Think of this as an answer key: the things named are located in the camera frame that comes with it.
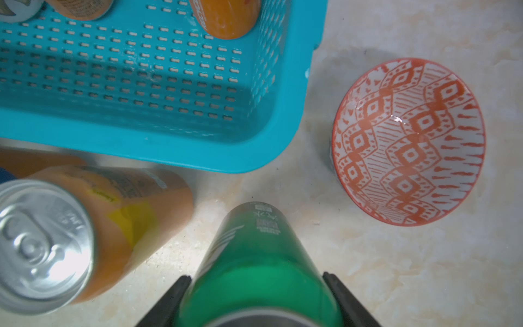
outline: can lid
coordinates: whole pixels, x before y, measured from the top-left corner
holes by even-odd
[[[66,305],[93,260],[93,226],[74,196],[33,179],[0,185],[0,307],[41,314]]]
[[[279,308],[254,308],[224,315],[205,327],[319,327],[297,313]]]

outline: countertop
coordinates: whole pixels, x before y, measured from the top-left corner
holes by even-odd
[[[365,71],[400,57],[430,59],[463,78],[487,135],[469,197],[445,218],[412,228],[359,209],[328,153],[343,95]],[[521,0],[330,0],[300,129],[278,158],[241,175],[172,168],[195,192],[196,213],[181,233],[97,299],[41,317],[0,311],[2,326],[134,326],[181,274],[195,273],[223,217],[250,200],[279,208],[318,269],[340,277],[384,327],[522,326],[522,85]]]

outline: green bottle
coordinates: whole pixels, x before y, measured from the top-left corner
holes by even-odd
[[[341,327],[342,314],[286,218],[249,202],[220,226],[176,327]]]

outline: orange geometric pattern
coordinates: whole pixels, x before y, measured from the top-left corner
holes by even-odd
[[[333,128],[338,177],[354,202],[395,225],[433,222],[456,208],[483,164],[477,101],[447,68],[383,63],[347,92]]]

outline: teal plastic basket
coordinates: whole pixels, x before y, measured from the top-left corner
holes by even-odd
[[[263,0],[237,40],[187,0],[115,0],[103,18],[47,6],[0,24],[0,137],[217,172],[280,154],[303,113],[326,0]]]

